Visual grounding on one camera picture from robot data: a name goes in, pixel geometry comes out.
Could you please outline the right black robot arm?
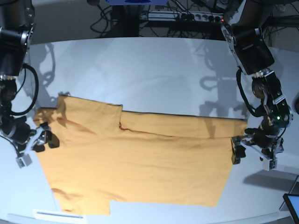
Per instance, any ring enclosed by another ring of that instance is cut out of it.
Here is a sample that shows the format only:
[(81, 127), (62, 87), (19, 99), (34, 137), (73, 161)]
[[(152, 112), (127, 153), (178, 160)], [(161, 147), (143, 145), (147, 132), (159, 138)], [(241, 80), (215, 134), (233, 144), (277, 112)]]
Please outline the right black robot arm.
[[(30, 0), (2, 0), (0, 2), (0, 136), (15, 149), (19, 168), (29, 166), (30, 151), (42, 152), (45, 145), (59, 147), (59, 139), (47, 122), (36, 129), (27, 124), (26, 115), (33, 109), (39, 92), (36, 70), (25, 63), (34, 32), (35, 8)], [(18, 93), (15, 78), (22, 71), (30, 71), (35, 91), (29, 107), (22, 112), (12, 110)]]

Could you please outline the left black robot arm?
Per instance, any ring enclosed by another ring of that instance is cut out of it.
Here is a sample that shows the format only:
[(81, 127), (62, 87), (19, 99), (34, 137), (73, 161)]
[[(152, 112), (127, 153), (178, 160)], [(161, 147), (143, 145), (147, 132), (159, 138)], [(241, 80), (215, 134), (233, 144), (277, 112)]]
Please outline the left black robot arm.
[[(275, 61), (264, 42), (262, 26), (275, 5), (289, 3), (289, 0), (234, 0), (221, 21), (221, 31), (238, 65), (236, 81), (241, 97), (252, 116), (263, 118), (259, 127), (246, 128), (243, 135), (231, 138), (234, 165), (246, 156), (245, 147), (251, 147), (259, 153), (263, 169), (270, 171), (277, 168), (277, 154), (284, 151), (282, 136), (293, 114), (280, 80), (270, 69)], [(252, 91), (260, 99), (257, 108), (248, 102), (241, 74), (252, 77)]]

